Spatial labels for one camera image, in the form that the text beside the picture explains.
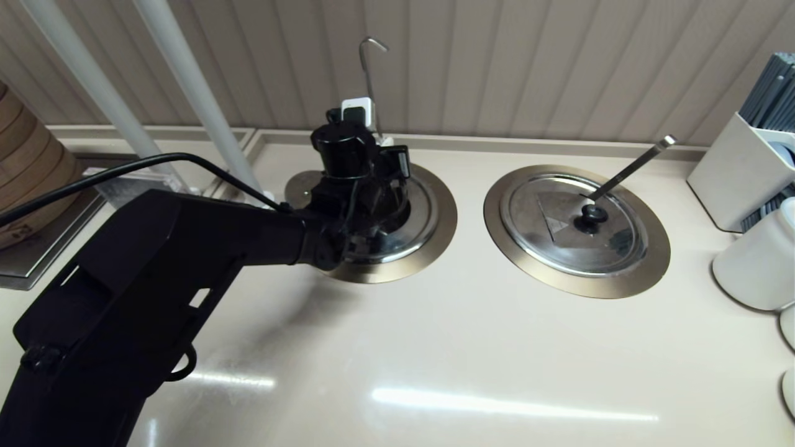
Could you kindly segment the steel soup pot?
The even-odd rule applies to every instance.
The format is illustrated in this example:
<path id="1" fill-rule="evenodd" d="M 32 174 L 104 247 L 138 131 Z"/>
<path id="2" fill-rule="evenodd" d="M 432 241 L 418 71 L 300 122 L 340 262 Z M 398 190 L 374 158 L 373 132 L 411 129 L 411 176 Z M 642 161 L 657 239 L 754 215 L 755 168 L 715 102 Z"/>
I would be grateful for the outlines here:
<path id="1" fill-rule="evenodd" d="M 437 195 L 423 176 L 405 184 L 406 206 L 397 216 L 352 237 L 346 263 L 375 265 L 405 258 L 434 234 L 439 221 Z"/>

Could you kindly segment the white metal pole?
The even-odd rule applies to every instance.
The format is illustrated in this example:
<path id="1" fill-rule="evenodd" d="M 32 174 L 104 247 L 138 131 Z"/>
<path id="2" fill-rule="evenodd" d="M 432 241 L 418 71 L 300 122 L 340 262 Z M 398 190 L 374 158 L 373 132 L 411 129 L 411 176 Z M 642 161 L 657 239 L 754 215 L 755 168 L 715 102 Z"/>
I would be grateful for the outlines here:
<path id="1" fill-rule="evenodd" d="M 167 0 L 134 0 L 134 4 L 227 169 L 262 196 L 249 195 L 247 203 L 266 207 L 264 200 L 273 196 L 256 180 Z"/>
<path id="2" fill-rule="evenodd" d="M 140 158 L 162 155 L 55 0 L 19 0 L 77 82 Z"/>

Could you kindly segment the clear acrylic sign block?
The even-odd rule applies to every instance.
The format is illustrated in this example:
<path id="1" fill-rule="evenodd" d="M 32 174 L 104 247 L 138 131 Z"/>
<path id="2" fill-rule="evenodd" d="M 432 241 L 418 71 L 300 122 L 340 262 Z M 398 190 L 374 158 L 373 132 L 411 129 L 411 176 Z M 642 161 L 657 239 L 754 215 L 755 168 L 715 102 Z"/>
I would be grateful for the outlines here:
<path id="1" fill-rule="evenodd" d="M 114 209 L 121 209 L 137 196 L 148 190 L 188 192 L 184 184 L 174 175 L 157 173 L 152 169 L 141 169 L 103 181 L 93 189 Z"/>

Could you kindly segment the bamboo steamer stack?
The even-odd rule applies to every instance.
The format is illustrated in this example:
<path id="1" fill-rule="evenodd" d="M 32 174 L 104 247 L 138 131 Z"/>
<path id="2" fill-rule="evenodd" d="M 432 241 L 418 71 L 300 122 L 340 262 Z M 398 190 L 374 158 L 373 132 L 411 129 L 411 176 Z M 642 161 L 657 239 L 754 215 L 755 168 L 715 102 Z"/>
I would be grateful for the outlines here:
<path id="1" fill-rule="evenodd" d="M 83 165 L 0 82 L 0 215 L 81 178 Z"/>

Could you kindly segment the white utensil holder box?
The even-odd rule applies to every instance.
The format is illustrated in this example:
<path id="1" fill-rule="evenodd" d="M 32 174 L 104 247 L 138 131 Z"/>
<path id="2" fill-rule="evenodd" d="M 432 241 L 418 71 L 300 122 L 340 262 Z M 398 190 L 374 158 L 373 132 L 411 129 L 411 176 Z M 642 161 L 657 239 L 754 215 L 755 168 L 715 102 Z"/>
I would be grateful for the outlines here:
<path id="1" fill-rule="evenodd" d="M 688 186 L 722 231 L 741 232 L 753 212 L 795 186 L 795 162 L 787 162 L 772 142 L 795 149 L 795 133 L 752 127 L 736 113 L 688 176 Z"/>

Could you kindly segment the white ceramic jar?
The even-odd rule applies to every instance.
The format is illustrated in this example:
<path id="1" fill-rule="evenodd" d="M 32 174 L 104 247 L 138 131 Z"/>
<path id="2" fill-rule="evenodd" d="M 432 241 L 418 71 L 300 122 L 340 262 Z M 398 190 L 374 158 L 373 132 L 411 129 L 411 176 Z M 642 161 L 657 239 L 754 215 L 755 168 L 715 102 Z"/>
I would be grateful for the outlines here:
<path id="1" fill-rule="evenodd" d="M 795 304 L 795 197 L 719 253 L 712 272 L 747 307 L 779 311 Z"/>

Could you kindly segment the grey chopsticks bundle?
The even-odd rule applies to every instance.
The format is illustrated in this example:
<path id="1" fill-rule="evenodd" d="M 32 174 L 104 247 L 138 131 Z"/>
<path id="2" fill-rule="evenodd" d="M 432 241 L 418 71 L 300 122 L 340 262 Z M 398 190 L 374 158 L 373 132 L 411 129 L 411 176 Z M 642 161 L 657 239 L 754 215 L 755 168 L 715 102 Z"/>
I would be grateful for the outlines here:
<path id="1" fill-rule="evenodd" d="M 753 85 L 739 115 L 756 129 L 784 131 L 795 135 L 795 53 L 774 53 Z M 767 141 L 784 163 L 795 167 L 795 143 Z M 747 232 L 763 217 L 795 196 L 795 180 L 741 221 Z"/>

